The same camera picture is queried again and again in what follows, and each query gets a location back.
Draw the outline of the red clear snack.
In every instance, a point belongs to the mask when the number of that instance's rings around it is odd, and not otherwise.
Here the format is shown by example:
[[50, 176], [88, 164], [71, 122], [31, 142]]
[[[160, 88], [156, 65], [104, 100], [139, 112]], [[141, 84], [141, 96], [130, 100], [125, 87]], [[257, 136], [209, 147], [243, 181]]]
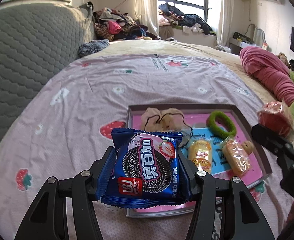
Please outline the red clear snack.
[[258, 111], [257, 117], [259, 124], [271, 129], [289, 142], [294, 141], [294, 117], [283, 100], [265, 103]]

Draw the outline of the yellow cake snack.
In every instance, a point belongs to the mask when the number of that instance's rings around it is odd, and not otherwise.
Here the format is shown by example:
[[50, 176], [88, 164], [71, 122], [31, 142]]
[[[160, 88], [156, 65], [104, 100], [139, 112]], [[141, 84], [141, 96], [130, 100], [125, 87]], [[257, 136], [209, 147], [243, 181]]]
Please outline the yellow cake snack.
[[188, 147], [188, 159], [191, 160], [199, 170], [211, 173], [212, 168], [212, 145], [210, 140], [194, 140]]

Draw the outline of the orange cracker pack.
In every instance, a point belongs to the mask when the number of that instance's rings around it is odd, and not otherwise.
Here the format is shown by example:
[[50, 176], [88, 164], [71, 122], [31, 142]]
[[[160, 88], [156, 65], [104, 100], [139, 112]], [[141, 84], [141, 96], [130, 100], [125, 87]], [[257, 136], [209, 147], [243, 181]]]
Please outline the orange cracker pack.
[[221, 144], [222, 152], [232, 171], [242, 177], [251, 168], [249, 155], [233, 137], [227, 137]]

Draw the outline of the blue oreo cookie packet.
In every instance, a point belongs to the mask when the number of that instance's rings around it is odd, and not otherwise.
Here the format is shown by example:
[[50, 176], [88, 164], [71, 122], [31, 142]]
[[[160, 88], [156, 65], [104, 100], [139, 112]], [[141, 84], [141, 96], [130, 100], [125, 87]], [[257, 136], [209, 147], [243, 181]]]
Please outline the blue oreo cookie packet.
[[178, 157], [181, 132], [115, 128], [111, 136], [116, 159], [102, 203], [146, 209], [188, 201], [190, 190]]

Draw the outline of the walnut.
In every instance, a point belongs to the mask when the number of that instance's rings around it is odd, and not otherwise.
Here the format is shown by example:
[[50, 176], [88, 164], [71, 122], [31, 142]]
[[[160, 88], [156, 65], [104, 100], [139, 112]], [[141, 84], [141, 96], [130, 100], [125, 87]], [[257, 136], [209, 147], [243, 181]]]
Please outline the walnut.
[[255, 149], [254, 144], [249, 140], [242, 142], [241, 146], [246, 151], [247, 155], [250, 155]]

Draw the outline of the dark shallow box tray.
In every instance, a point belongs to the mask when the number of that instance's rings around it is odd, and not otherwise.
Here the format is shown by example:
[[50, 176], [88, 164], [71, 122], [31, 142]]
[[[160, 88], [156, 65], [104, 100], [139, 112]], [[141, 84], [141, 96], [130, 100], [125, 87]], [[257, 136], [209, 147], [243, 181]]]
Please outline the dark shallow box tray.
[[[246, 146], [253, 140], [250, 135], [251, 126], [235, 105], [218, 104], [186, 104], [186, 105], [131, 105], [128, 107], [126, 127], [140, 129], [143, 125], [142, 114], [148, 107], [155, 107], [165, 110], [169, 107], [178, 108], [183, 112], [183, 121], [191, 127], [184, 128], [186, 142], [181, 148], [182, 154], [186, 159], [192, 160], [198, 169], [203, 169], [215, 178], [230, 180], [236, 176], [234, 170], [229, 165], [223, 152], [223, 141], [221, 137], [210, 131], [206, 125], [209, 115], [214, 111], [222, 111], [236, 127], [236, 135], [232, 135], [229, 142], [237, 142], [237, 149], [242, 148], [240, 153], [244, 153]], [[260, 145], [253, 143], [249, 146], [251, 152], [247, 153], [247, 163], [242, 162], [246, 169], [240, 174], [240, 178], [245, 183], [254, 199], [259, 202], [265, 191], [264, 180], [267, 179], [272, 171], [267, 160], [266, 154]], [[129, 218], [157, 218], [177, 216], [193, 212], [195, 202], [187, 202], [176, 206], [156, 206], [148, 209], [127, 209], [126, 217]]]

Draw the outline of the pink rolled blanket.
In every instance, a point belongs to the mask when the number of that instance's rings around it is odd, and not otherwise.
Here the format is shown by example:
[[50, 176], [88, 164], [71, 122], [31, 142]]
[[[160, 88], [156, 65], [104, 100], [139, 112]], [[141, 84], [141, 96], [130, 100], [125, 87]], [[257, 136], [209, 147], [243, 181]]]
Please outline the pink rolled blanket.
[[288, 106], [294, 102], [294, 82], [288, 67], [274, 54], [260, 47], [246, 47], [240, 51], [245, 72], [257, 79], [279, 101]]

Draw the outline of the beige organza scrunchie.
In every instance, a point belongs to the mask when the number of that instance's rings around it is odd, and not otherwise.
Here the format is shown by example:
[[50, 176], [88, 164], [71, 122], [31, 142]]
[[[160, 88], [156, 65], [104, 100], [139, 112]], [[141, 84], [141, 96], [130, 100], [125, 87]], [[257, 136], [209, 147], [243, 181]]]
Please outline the beige organza scrunchie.
[[180, 147], [186, 146], [193, 136], [193, 129], [185, 121], [182, 111], [176, 108], [159, 110], [148, 107], [141, 116], [140, 130], [146, 132], [182, 132]]

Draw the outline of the small bedside desk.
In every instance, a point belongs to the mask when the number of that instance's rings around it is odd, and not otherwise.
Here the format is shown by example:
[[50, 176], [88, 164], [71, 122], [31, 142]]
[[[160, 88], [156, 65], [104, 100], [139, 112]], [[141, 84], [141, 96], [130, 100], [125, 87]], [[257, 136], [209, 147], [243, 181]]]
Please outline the small bedside desk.
[[233, 36], [229, 38], [229, 48], [232, 54], [240, 55], [240, 51], [246, 47], [260, 47], [269, 50], [269, 45], [263, 41], [253, 41], [251, 38], [234, 32]]

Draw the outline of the right cream curtain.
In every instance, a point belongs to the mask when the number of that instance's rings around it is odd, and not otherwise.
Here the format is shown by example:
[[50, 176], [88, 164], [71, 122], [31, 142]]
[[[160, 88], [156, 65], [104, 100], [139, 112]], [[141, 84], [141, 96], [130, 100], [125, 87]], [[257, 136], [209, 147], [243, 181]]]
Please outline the right cream curtain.
[[226, 46], [232, 24], [235, 0], [218, 0], [219, 21], [216, 30], [217, 44]]

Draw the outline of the cream curtain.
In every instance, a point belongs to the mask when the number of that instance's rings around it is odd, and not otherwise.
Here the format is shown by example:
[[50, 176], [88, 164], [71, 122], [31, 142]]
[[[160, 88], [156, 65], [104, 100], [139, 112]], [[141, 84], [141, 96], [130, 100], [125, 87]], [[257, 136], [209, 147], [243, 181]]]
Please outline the cream curtain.
[[226, 46], [232, 24], [235, 0], [218, 0], [219, 21], [216, 30], [217, 44]]
[[140, 24], [148, 27], [148, 31], [158, 36], [158, 0], [135, 0], [134, 12]]

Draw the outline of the clothes pile on windowsill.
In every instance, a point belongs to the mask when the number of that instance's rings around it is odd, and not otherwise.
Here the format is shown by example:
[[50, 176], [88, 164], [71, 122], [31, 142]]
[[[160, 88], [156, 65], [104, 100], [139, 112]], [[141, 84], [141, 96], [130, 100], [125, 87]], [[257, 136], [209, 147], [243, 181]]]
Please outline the clothes pile on windowsill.
[[172, 27], [181, 27], [182, 30], [200, 32], [205, 35], [215, 36], [216, 32], [207, 24], [207, 22], [198, 15], [184, 14], [176, 7], [167, 2], [158, 6], [159, 15], [163, 16]]

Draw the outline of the dark blue patterned cloth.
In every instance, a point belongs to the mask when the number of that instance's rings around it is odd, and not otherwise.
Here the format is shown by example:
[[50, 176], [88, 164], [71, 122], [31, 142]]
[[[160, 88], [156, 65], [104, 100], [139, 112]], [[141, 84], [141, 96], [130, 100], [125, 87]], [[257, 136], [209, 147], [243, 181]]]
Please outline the dark blue patterned cloth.
[[92, 40], [88, 43], [84, 43], [78, 48], [78, 56], [80, 58], [82, 58], [82, 57], [86, 57], [91, 54], [95, 54], [95, 53], [107, 48], [109, 46], [109, 44], [110, 44], [110, 42], [108, 39]]

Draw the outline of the grey quilted headboard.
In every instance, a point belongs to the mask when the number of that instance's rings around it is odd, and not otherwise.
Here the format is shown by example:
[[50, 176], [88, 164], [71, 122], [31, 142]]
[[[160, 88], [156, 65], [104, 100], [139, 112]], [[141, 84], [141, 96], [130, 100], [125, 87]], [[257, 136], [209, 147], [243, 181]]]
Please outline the grey quilted headboard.
[[42, 87], [95, 37], [89, 4], [0, 9], [0, 142]]

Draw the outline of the clothes pile beside bed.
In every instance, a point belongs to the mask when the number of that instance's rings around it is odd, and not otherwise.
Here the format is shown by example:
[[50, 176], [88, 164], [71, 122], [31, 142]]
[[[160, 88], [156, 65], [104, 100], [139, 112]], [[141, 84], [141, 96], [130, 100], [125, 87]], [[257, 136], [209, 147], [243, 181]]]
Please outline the clothes pile beside bed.
[[94, 11], [94, 4], [87, 2], [80, 6], [89, 12], [93, 22], [96, 40], [161, 40], [158, 35], [151, 33], [146, 25], [134, 20], [128, 13], [104, 7]]

